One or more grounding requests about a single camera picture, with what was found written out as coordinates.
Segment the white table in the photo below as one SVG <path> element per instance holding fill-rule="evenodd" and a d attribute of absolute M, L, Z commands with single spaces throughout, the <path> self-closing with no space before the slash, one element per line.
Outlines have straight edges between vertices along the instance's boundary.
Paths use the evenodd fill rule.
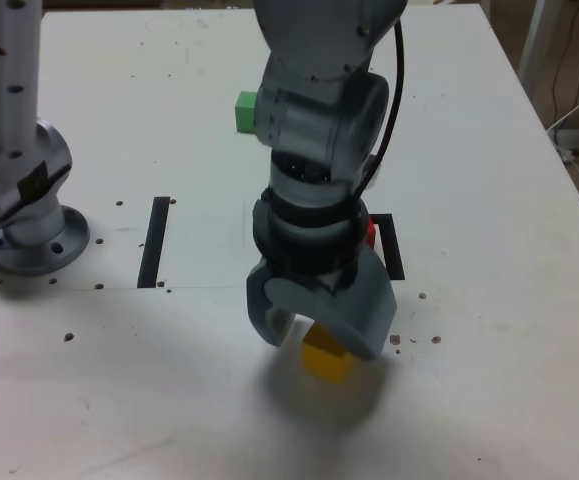
<path fill-rule="evenodd" d="M 0 478 L 579 478 L 579 196 L 479 6 L 402 21 L 401 113 L 365 200 L 396 221 L 403 342 L 330 387 L 300 369 L 306 322 L 277 350 L 247 318 L 269 158 L 234 128 L 267 59 L 253 12 L 45 17 L 39 111 L 92 242 L 2 277 Z M 373 60 L 390 82 L 393 51 Z M 166 287 L 138 290 L 159 195 L 177 200 Z"/>

